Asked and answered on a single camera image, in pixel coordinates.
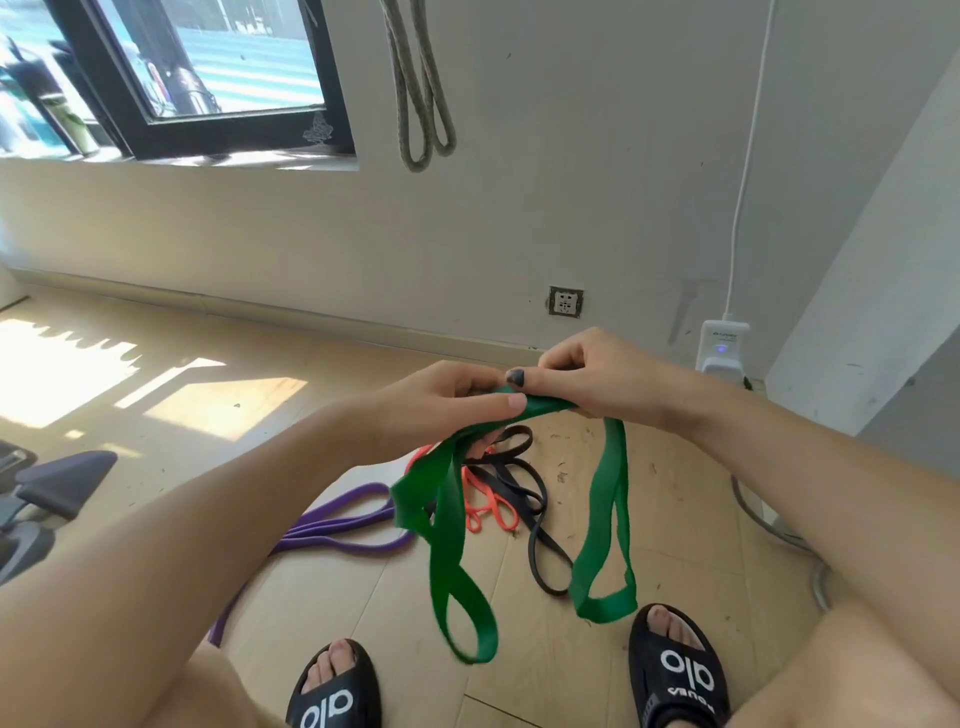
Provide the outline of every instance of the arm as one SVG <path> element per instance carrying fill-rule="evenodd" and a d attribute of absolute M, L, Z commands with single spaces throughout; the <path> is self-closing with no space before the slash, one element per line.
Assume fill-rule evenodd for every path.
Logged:
<path fill-rule="evenodd" d="M 960 697 L 960 482 L 598 329 L 524 370 L 521 389 L 676 432 L 706 451 L 803 534 Z"/>
<path fill-rule="evenodd" d="M 442 362 L 325 407 L 15 579 L 0 590 L 0 725 L 139 725 L 327 485 L 518 414 L 522 395 L 456 399 L 502 377 Z"/>

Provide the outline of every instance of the fingernail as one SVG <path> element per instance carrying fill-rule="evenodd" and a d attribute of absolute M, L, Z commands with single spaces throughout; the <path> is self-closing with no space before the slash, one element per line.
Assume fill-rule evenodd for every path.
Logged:
<path fill-rule="evenodd" d="M 511 369 L 507 372 L 507 383 L 513 384 L 517 389 L 523 389 L 523 370 Z"/>
<path fill-rule="evenodd" d="M 512 412 L 522 412 L 527 406 L 527 396 L 520 392 L 514 392 L 511 395 L 507 395 L 507 404 L 510 405 Z"/>

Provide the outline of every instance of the power strip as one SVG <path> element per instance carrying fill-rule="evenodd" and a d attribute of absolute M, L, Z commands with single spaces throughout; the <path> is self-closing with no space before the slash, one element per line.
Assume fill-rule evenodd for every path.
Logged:
<path fill-rule="evenodd" d="M 728 382 L 743 382 L 744 339 L 750 324 L 741 321 L 704 321 L 700 329 L 697 371 Z"/>

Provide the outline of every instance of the forearm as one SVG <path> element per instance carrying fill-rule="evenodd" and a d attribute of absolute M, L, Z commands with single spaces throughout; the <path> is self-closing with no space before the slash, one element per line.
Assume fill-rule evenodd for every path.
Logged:
<path fill-rule="evenodd" d="M 953 692 L 960 483 L 697 377 L 682 434 L 770 503 Z"/>
<path fill-rule="evenodd" d="M 286 529 L 350 466 L 343 416 L 336 405 L 312 415 L 4 587 L 0 725 L 139 724 Z"/>

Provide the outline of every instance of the hand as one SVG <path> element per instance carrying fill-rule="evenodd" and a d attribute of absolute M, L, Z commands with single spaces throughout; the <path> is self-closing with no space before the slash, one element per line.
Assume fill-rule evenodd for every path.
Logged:
<path fill-rule="evenodd" d="M 507 382 L 532 395 L 559 397 L 584 414 L 674 430 L 680 404 L 699 376 L 640 351 L 600 328 L 589 328 L 512 369 Z"/>
<path fill-rule="evenodd" d="M 503 373 L 493 367 L 439 361 L 353 400 L 347 405 L 347 427 L 355 444 L 354 464 L 396 460 L 462 427 L 515 417 L 527 405 L 525 395 L 483 394 L 502 385 Z M 479 456 L 498 434 L 475 444 L 469 456 Z"/>

